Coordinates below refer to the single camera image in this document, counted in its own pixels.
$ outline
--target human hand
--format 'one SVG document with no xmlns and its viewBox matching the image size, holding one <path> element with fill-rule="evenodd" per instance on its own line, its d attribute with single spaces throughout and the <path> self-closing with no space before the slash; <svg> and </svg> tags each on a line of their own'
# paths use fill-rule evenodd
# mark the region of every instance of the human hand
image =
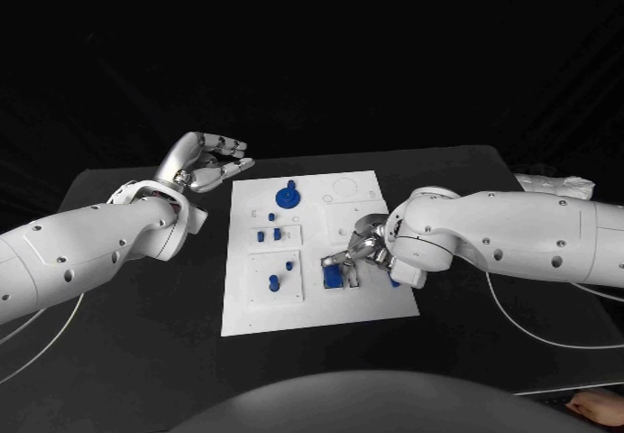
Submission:
<svg viewBox="0 0 624 433">
<path fill-rule="evenodd" d="M 602 388 L 577 392 L 564 406 L 603 426 L 624 425 L 624 397 Z"/>
</svg>

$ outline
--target screw hole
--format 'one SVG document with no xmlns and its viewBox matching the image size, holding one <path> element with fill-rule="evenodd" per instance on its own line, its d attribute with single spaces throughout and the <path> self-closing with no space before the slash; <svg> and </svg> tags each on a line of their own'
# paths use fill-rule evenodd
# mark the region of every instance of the screw hole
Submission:
<svg viewBox="0 0 624 433">
<path fill-rule="evenodd" d="M 66 282 L 72 281 L 72 279 L 73 279 L 73 271 L 70 269 L 67 269 L 67 271 L 64 271 L 64 274 L 61 275 L 61 278 L 64 279 Z"/>
<path fill-rule="evenodd" d="M 563 259 L 557 255 L 551 257 L 551 267 L 557 268 L 563 264 Z"/>
</svg>

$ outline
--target black table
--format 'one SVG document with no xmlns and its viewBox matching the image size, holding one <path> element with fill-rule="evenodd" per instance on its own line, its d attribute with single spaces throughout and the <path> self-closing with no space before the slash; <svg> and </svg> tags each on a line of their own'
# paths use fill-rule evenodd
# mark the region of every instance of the black table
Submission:
<svg viewBox="0 0 624 433">
<path fill-rule="evenodd" d="M 85 171 L 60 211 L 103 202 L 119 185 L 149 179 L 154 170 Z M 521 190 L 488 146 L 262 160 L 237 179 L 357 170 L 374 170 L 389 208 L 422 186 L 459 195 Z M 564 349 L 523 334 L 497 309 L 484 274 L 458 258 L 415 290 L 416 318 L 220 337 L 230 194 L 229 182 L 204 195 L 188 193 L 210 215 L 178 255 L 167 263 L 126 263 L 85 295 L 59 341 L 0 386 L 2 431 L 155 431 L 260 385 L 338 370 L 439 373 L 508 392 L 624 382 L 624 350 Z M 573 286 L 491 279 L 505 309 L 531 332 L 572 345 L 624 342 L 612 319 L 622 310 L 606 309 Z M 50 308 L 0 346 L 1 377 L 44 346 L 73 304 Z M 4 324 L 2 334 L 21 321 Z"/>
</svg>

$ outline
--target cable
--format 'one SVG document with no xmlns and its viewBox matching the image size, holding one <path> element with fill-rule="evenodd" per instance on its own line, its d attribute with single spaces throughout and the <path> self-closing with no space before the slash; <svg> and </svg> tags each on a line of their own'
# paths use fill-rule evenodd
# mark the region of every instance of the cable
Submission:
<svg viewBox="0 0 624 433">
<path fill-rule="evenodd" d="M 612 295 L 606 295 L 605 293 L 602 293 L 600 291 L 592 290 L 589 288 L 586 288 L 585 286 L 580 286 L 579 284 L 576 284 L 574 282 L 570 282 L 570 284 L 573 286 L 576 286 L 580 290 L 587 291 L 589 293 L 592 293 L 595 296 L 602 296 L 602 298 L 606 299 L 612 299 L 616 302 L 624 302 L 624 298 L 618 298 L 616 296 Z"/>
<path fill-rule="evenodd" d="M 40 309 L 36 314 L 28 318 L 27 322 L 0 340 L 0 345 L 2 345 L 12 336 L 15 336 L 20 331 L 34 322 L 34 319 L 41 315 L 46 309 Z"/>
<path fill-rule="evenodd" d="M 60 328 L 59 333 L 56 334 L 56 336 L 51 338 L 51 341 L 47 343 L 46 347 L 41 349 L 41 351 L 36 354 L 34 358 L 20 367 L 18 370 L 15 370 L 1 381 L 0 381 L 0 385 L 14 376 L 17 376 L 17 374 L 20 374 L 21 370 L 38 359 L 38 356 L 46 352 L 46 350 L 48 349 L 48 347 L 54 344 L 54 341 L 59 339 L 61 332 L 64 331 L 64 328 L 69 325 L 69 322 L 72 322 L 73 319 L 73 315 L 74 312 L 77 311 L 77 307 L 80 306 L 80 301 L 82 298 L 85 296 L 85 293 L 80 294 L 80 297 L 77 298 L 77 302 L 74 303 L 74 307 L 73 307 L 73 311 L 72 314 L 69 315 L 67 321 L 64 322 L 64 325 Z"/>
<path fill-rule="evenodd" d="M 500 302 L 497 300 L 497 294 L 494 293 L 494 287 L 491 285 L 489 281 L 489 273 L 485 272 L 484 276 L 487 277 L 487 284 L 489 285 L 489 291 L 491 296 L 494 297 L 494 302 L 497 303 L 497 307 L 500 308 L 500 311 L 504 314 L 504 317 L 507 320 L 513 323 L 513 325 L 527 334 L 530 335 L 536 340 L 538 340 L 541 343 L 546 343 L 549 345 L 556 345 L 559 347 L 564 347 L 566 349 L 583 349 L 583 350 L 600 350 L 600 349 L 619 349 L 624 347 L 624 345 L 563 345 L 562 343 L 556 343 L 550 340 L 546 340 L 546 338 L 541 338 L 540 336 L 536 336 L 530 331 L 527 331 L 517 322 L 511 319 L 511 316 L 508 315 L 507 311 L 504 310 L 502 306 L 500 305 Z"/>
</svg>

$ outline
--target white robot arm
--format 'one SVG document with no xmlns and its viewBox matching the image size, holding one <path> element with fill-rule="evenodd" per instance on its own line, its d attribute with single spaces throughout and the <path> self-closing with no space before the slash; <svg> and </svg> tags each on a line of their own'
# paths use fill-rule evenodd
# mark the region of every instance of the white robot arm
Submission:
<svg viewBox="0 0 624 433">
<path fill-rule="evenodd" d="M 452 257 L 479 270 L 530 280 L 624 287 L 624 208 L 531 192 L 459 197 L 416 189 L 390 215 L 366 216 L 350 248 L 322 265 L 358 258 L 420 288 Z"/>
<path fill-rule="evenodd" d="M 167 261 L 185 235 L 198 232 L 206 211 L 184 188 L 207 192 L 253 165 L 246 144 L 187 133 L 154 180 L 128 182 L 106 203 L 47 216 L 0 235 L 0 324 L 73 298 L 106 282 L 128 260 Z M 210 152 L 239 159 L 219 165 Z"/>
</svg>

